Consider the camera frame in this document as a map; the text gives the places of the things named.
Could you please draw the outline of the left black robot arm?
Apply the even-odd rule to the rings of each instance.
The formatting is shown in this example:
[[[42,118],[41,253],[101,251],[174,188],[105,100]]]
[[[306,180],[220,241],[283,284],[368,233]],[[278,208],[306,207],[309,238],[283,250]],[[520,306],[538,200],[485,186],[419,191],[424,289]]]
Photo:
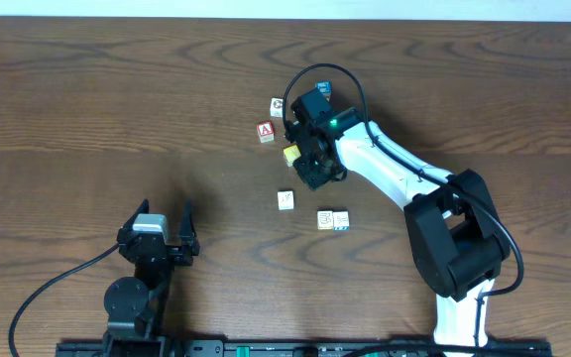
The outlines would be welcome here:
[[[189,267],[200,245],[192,207],[184,207],[177,242],[170,241],[167,218],[150,211],[145,199],[119,228],[119,254],[135,266],[134,275],[116,280],[104,296],[108,314],[102,356],[173,356],[181,345],[162,333],[171,279],[177,267]]]

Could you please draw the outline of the gift picture wooden block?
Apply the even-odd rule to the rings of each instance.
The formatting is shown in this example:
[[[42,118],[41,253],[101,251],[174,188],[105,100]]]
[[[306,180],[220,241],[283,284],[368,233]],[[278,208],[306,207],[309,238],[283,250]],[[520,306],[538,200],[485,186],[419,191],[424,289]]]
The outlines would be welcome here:
[[[317,228],[319,230],[333,230],[333,212],[331,210],[319,210],[317,212]]]

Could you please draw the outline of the blue sided wooden block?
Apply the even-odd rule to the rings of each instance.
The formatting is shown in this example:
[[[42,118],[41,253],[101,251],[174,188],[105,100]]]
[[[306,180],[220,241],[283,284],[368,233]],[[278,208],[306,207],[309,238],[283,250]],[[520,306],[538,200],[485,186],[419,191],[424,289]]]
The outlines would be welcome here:
[[[350,219],[348,211],[334,211],[332,213],[333,229],[335,231],[344,231],[350,228]]]

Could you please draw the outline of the yellow top wooden block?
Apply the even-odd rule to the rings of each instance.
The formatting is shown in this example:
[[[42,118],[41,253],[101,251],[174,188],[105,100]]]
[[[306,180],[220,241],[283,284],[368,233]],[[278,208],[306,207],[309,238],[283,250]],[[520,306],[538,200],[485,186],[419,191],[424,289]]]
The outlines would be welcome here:
[[[292,167],[293,163],[301,157],[301,152],[297,145],[291,145],[283,149],[285,163],[288,167]]]

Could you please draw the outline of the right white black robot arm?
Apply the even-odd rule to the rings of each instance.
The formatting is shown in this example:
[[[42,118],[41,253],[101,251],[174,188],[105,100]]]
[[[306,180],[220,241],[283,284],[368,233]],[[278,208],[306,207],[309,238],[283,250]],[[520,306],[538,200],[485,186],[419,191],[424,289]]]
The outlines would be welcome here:
[[[355,107],[292,113],[285,136],[300,151],[293,165],[310,188],[353,172],[401,208],[412,259],[436,294],[434,341],[487,346],[484,304],[511,248],[483,179],[426,163]]]

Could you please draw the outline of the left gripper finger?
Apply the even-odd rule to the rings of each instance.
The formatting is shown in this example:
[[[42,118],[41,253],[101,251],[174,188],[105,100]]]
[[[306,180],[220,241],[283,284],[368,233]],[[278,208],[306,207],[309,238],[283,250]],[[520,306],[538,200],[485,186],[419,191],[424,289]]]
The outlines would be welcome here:
[[[150,210],[150,202],[145,198],[138,206],[133,215],[122,225],[124,230],[132,230],[133,225],[140,214],[148,214]]]
[[[184,207],[177,237],[184,246],[193,246],[197,242],[197,235],[192,221],[192,206],[189,201]]]

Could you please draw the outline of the plain front wooden block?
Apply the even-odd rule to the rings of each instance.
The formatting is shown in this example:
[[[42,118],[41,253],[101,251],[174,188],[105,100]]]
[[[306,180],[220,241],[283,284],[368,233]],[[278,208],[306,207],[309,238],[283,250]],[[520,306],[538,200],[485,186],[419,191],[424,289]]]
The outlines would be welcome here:
[[[278,192],[278,208],[279,210],[294,209],[294,194],[291,190]]]

